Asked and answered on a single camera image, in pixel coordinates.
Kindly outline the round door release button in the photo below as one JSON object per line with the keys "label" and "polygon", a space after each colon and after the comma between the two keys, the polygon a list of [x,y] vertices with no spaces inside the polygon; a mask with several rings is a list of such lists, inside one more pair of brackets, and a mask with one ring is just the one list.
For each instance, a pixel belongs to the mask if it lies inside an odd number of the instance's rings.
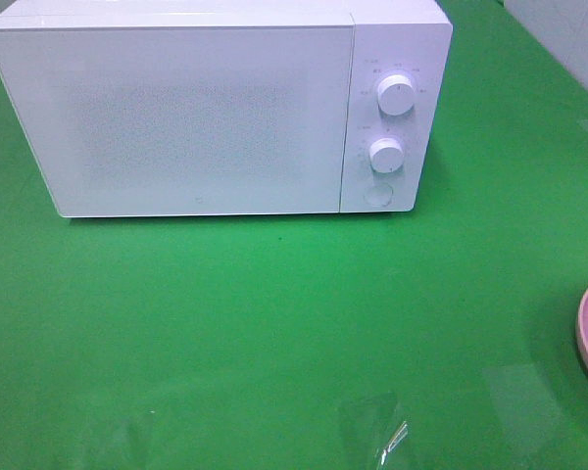
{"label": "round door release button", "polygon": [[392,202],[393,188],[386,184],[376,184],[366,189],[365,201],[372,207],[383,208]]}

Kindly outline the white microwave door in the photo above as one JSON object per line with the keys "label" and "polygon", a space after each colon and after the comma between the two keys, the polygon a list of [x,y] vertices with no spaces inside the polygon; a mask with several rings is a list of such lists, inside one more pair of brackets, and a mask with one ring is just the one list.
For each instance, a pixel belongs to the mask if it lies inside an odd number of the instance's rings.
{"label": "white microwave door", "polygon": [[348,25],[0,29],[64,217],[336,212]]}

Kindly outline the white microwave oven body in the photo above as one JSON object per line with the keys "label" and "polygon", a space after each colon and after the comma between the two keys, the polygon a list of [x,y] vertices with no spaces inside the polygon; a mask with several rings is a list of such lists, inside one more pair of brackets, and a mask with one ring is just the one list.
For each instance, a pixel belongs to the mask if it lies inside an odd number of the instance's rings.
{"label": "white microwave oven body", "polygon": [[[354,31],[340,205],[309,213],[407,212],[416,202],[453,34],[433,1],[17,1],[0,13],[0,29],[9,30],[340,25]],[[391,117],[378,108],[376,86],[396,72],[413,80],[416,101]],[[405,161],[381,174],[368,149],[387,137],[402,144]],[[393,188],[393,198],[375,208],[365,191],[381,183]]]}

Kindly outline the lower white microwave knob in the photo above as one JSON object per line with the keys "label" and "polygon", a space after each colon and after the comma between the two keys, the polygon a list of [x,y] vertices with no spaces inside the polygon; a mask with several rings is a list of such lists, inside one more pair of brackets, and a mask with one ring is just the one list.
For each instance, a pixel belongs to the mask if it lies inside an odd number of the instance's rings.
{"label": "lower white microwave knob", "polygon": [[381,138],[374,141],[368,149],[372,169],[381,174],[399,170],[405,161],[402,144],[395,138]]}

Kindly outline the clear tape strip front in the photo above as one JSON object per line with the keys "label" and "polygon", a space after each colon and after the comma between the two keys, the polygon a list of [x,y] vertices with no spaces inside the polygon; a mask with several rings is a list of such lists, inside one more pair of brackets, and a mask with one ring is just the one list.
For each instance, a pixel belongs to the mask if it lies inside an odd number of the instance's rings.
{"label": "clear tape strip front", "polygon": [[343,402],[338,422],[348,469],[412,469],[409,422],[395,392]]}

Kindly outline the white microwave knob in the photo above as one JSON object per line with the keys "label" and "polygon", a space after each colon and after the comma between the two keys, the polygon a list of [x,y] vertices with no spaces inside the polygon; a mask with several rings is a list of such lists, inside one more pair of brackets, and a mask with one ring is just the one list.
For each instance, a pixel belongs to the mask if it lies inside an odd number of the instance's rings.
{"label": "white microwave knob", "polygon": [[405,73],[396,72],[382,78],[376,86],[378,108],[391,117],[409,112],[416,101],[416,87]]}
{"label": "white microwave knob", "polygon": [[395,138],[381,138],[374,141],[368,149],[372,169],[381,174],[399,170],[405,161],[402,144]]}

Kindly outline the upper white microwave knob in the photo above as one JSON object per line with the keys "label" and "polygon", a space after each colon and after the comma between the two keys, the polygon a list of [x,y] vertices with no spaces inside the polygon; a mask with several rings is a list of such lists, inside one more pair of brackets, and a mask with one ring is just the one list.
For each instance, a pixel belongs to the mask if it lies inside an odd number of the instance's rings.
{"label": "upper white microwave knob", "polygon": [[378,108],[391,117],[409,112],[416,101],[416,87],[405,73],[396,72],[382,78],[376,86]]}

